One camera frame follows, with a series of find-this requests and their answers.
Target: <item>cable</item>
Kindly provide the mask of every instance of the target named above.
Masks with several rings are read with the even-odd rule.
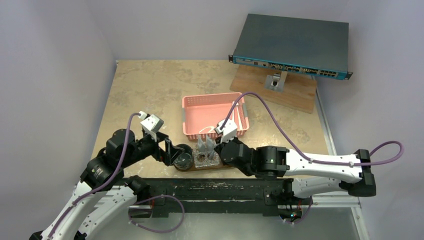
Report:
[[[122,163],[123,163],[123,161],[124,161],[124,157],[125,157],[125,153],[126,153],[126,151],[127,151],[127,146],[128,146],[128,139],[129,139],[129,137],[130,137],[130,126],[131,126],[131,120],[133,119],[133,117],[134,116],[140,116],[141,114],[140,113],[138,113],[138,112],[136,112],[136,113],[133,113],[133,114],[131,114],[130,116],[129,116],[129,119],[128,119],[128,124],[126,125],[126,131],[125,131],[125,139],[124,139],[124,141],[123,141],[123,148],[122,148],[122,153],[121,153],[121,155],[120,155],[120,158],[119,158],[119,162],[118,162],[118,164],[117,164],[117,166],[116,166],[116,168],[115,168],[115,171],[112,173],[112,175],[109,177],[109,179],[105,182],[105,183],[103,183],[102,185],[100,185],[99,187],[97,187],[97,188],[95,188],[95,189],[93,189],[93,190],[91,190],[91,191],[89,191],[89,192],[86,192],[86,193],[84,193],[83,195],[81,195],[81,196],[79,196],[77,199],[75,199],[72,203],[71,203],[71,206],[69,206],[63,213],[62,213],[62,215],[59,217],[59,219],[56,221],[56,223],[54,224],[54,226],[51,228],[51,231],[50,231],[50,233],[47,235],[47,239],[52,239],[52,236],[53,236],[53,234],[55,234],[55,231],[56,231],[56,229],[58,229],[58,227],[59,227],[59,225],[61,224],[61,222],[64,220],[64,218],[66,217],[66,215],[71,211],[71,209],[73,208],[73,207],[76,207],[77,206],[77,203],[79,202],[79,201],[81,201],[82,199],[84,199],[85,197],[87,197],[88,195],[90,195],[90,194],[95,194],[95,193],[97,193],[98,191],[100,191],[100,190],[102,190],[103,188],[105,188],[107,185],[109,185],[111,182],[112,182],[112,180],[117,176],[117,174],[118,174],[118,172],[119,172],[119,170],[120,170],[120,168],[121,168],[121,166],[122,166]]]
[[[274,122],[275,126],[278,128],[279,132],[285,137],[285,139],[290,143],[291,146],[293,146],[294,150],[296,150],[296,152],[302,156],[302,158],[306,159],[308,162],[310,163],[317,163],[317,164],[325,164],[325,165],[338,165],[338,166],[350,166],[351,164],[349,162],[340,162],[340,161],[322,161],[322,160],[316,160],[316,159],[311,159],[310,157],[306,156],[299,148],[298,146],[296,146],[296,144],[289,138],[289,136],[283,131],[283,129],[280,127],[279,123],[277,122],[276,118],[274,117],[273,113],[271,112],[270,108],[268,107],[268,105],[265,103],[265,101],[262,99],[261,96],[259,96],[258,94],[256,94],[255,92],[245,92],[242,95],[238,96],[238,98],[234,101],[233,105],[231,106],[222,126],[220,127],[220,129],[222,130],[225,126],[225,124],[227,123],[228,119],[230,118],[230,115],[232,113],[232,111],[234,110],[234,108],[236,107],[236,103],[238,103],[240,101],[240,99],[242,99],[242,97],[246,96],[246,95],[254,95],[256,96],[263,104],[263,106],[266,108],[266,110],[268,111],[269,115],[272,118],[272,121]],[[396,156],[389,158],[387,160],[383,160],[383,161],[376,161],[376,162],[360,162],[360,163],[354,163],[353,166],[376,166],[376,165],[383,165],[383,164],[388,164],[391,162],[394,162],[396,160],[398,160],[403,154],[404,154],[404,145],[402,143],[400,143],[399,141],[386,141],[380,145],[378,145],[376,148],[374,148],[369,155],[372,156],[377,150],[379,150],[380,148],[389,145],[389,144],[396,144],[399,146],[399,152],[396,154]]]
[[[305,214],[303,214],[302,217],[299,220],[292,221],[291,224],[298,224],[298,223],[302,222],[303,220],[305,220],[306,216],[309,213],[309,210],[311,210],[311,206],[312,206],[313,203],[314,203],[314,201],[312,200],[312,196],[310,196],[309,206],[307,206]]]
[[[171,198],[171,199],[174,199],[174,200],[175,200],[175,201],[179,204],[179,206],[181,207],[181,213],[182,213],[182,215],[181,215],[181,219],[179,220],[179,222],[178,222],[178,224],[177,224],[176,226],[174,226],[173,228],[170,228],[170,229],[168,229],[168,230],[157,230],[157,229],[152,229],[152,228],[149,228],[149,227],[146,227],[146,226],[143,226],[143,225],[140,225],[140,224],[136,223],[136,222],[135,222],[135,221],[131,218],[130,214],[128,213],[129,223],[132,223],[132,224],[134,224],[135,226],[137,226],[137,227],[139,227],[139,228],[142,228],[142,229],[144,229],[144,230],[147,230],[147,231],[150,231],[150,232],[153,232],[153,233],[157,233],[157,234],[166,234],[166,233],[170,233],[170,232],[174,231],[175,229],[179,228],[179,227],[181,226],[181,224],[183,223],[184,215],[186,214],[186,212],[185,212],[185,210],[184,210],[184,206],[183,206],[183,204],[182,204],[182,203],[181,203],[181,201],[180,201],[180,200],[178,200],[176,197],[171,196],[171,195],[160,195],[160,196],[154,196],[154,197],[148,198],[148,199],[143,200],[143,201],[138,201],[138,202],[134,203],[134,205],[140,205],[140,204],[142,204],[142,203],[148,202],[148,201],[150,201],[150,200],[158,199],[158,198]]]

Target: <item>wooden board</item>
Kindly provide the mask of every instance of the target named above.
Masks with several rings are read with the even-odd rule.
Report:
[[[230,90],[255,92],[264,100],[311,114],[315,106],[317,81],[311,77],[289,72],[282,92],[266,89],[267,75],[281,73],[279,70],[239,65]]]
[[[178,170],[178,171],[180,171],[180,172],[193,172],[193,171],[213,170],[213,169],[226,169],[226,168],[231,168],[231,166],[228,165],[228,164],[227,165],[224,165],[221,161],[217,165],[203,166],[203,167],[196,167],[196,165],[193,164],[193,166],[190,167],[187,170],[181,170],[181,169],[178,169],[177,167],[175,167],[175,169]]]

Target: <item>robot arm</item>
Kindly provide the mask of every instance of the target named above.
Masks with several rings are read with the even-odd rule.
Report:
[[[83,171],[80,182],[72,194],[71,199],[60,215],[44,231],[34,233],[30,240],[88,240],[120,211],[127,210],[129,206],[140,200],[146,200],[152,196],[158,196],[174,191],[176,198],[184,199],[185,205],[213,204],[215,209],[228,209],[234,207],[234,201],[228,201],[229,196],[234,199],[240,198],[240,206],[251,211],[262,212],[264,216],[274,214],[283,216],[286,212],[280,212],[278,205],[292,205],[298,201],[306,200],[309,196],[333,191],[347,191],[352,196],[371,197],[376,195],[374,175],[369,166],[334,166],[318,164],[303,159],[296,151],[285,147],[262,146],[256,149],[249,148],[236,138],[237,126],[229,120],[223,130],[217,127],[216,132],[222,134],[216,139],[215,151],[224,164],[239,169],[246,176],[255,175],[257,179],[179,179],[179,178],[145,178],[139,176],[130,177],[124,186],[113,189],[114,185],[124,177],[123,169],[152,156],[157,161],[171,166],[180,158],[191,158],[192,149],[186,144],[173,146],[166,134],[159,132],[163,121],[154,115],[141,114],[143,138],[135,139],[132,131],[129,132],[129,140],[126,154],[121,168],[116,177],[101,191],[84,198],[73,208],[69,205],[75,198],[92,189],[103,185],[116,169],[121,153],[123,152],[125,130],[120,129],[106,142],[98,155],[92,159]],[[165,141],[165,150],[159,143]],[[343,156],[330,156],[308,154],[310,158],[322,161],[345,161],[347,163],[370,162],[367,150],[358,150],[355,154]],[[310,175],[317,176],[305,179],[277,179],[283,176]],[[97,202],[106,199],[102,205],[93,210]],[[166,211],[178,211],[172,205],[158,204],[155,212],[159,217]],[[192,207],[195,212],[201,212],[197,207]],[[52,238],[48,238],[52,227],[63,216],[62,213],[69,211],[56,229]]]
[[[308,161],[293,149],[279,146],[249,148],[236,137],[237,126],[229,120],[221,130],[221,121],[215,131],[222,134],[216,139],[215,151],[223,163],[238,168],[246,176],[273,180],[277,177],[298,175],[317,176],[294,180],[294,197],[307,198],[314,194],[347,191],[356,197],[376,195],[376,183],[370,166],[354,166],[371,162],[368,150],[359,149],[350,155],[306,155],[325,162],[345,162],[348,165],[330,165]]]

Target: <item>table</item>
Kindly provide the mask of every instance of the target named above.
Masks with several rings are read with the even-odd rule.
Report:
[[[103,148],[113,132],[127,126],[131,113],[144,111],[164,120],[161,132],[176,144],[194,147],[183,134],[182,98],[189,95],[230,92],[237,65],[225,60],[120,60],[107,99],[92,157]],[[290,147],[273,124],[262,103],[245,97],[250,129],[241,137],[251,148],[266,145]],[[307,153],[328,154],[318,111],[312,114],[268,103],[281,127]],[[131,129],[141,137],[140,120]],[[236,168],[181,172],[152,157],[125,169],[125,176],[145,178],[246,178]]]
[[[107,99],[92,157],[103,148],[113,132],[125,128],[131,113],[144,111],[164,120],[161,132],[174,144],[188,141],[182,130],[182,97],[229,92],[237,65],[226,60],[119,60]],[[291,146],[278,132],[260,101],[245,97],[250,129],[240,138],[251,148],[266,145]],[[317,97],[312,114],[269,103],[281,127],[307,153],[336,154],[322,105]],[[140,120],[134,118],[131,129],[142,136]],[[148,157],[124,170],[125,176],[144,178],[247,178],[235,168],[181,172]],[[187,214],[174,232],[157,234],[128,225],[125,211],[116,217],[96,239],[275,239],[277,236],[302,239],[368,239],[359,200],[345,193],[314,197],[308,219],[295,228],[282,225],[281,219],[255,214]],[[149,219],[147,225],[167,229],[180,214]]]

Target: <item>metal stand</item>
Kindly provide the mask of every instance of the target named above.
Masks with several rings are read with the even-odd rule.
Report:
[[[274,73],[274,75],[267,75],[265,81],[265,88],[282,93],[284,83],[286,82],[286,77],[287,71],[282,71],[281,73]]]

